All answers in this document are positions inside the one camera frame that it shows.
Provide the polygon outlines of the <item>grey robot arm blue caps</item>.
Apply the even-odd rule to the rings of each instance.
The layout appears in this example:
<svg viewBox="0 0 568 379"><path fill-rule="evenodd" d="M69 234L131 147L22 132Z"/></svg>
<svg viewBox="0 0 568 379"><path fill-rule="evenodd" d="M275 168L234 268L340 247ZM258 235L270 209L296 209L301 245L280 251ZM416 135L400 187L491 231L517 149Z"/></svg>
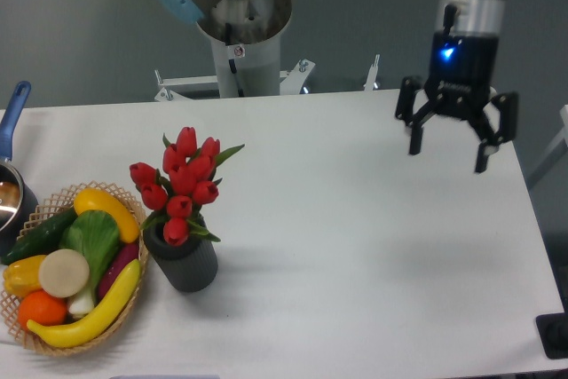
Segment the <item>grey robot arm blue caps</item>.
<svg viewBox="0 0 568 379"><path fill-rule="evenodd" d="M291 0L159 0L178 20L209 39L224 98L280 93L280 38ZM506 0L438 0L429 74L405 77L395 110L422 148L423 125L434 115L467 122L477 134L476 172L517 134L518 96L491 88Z"/></svg>

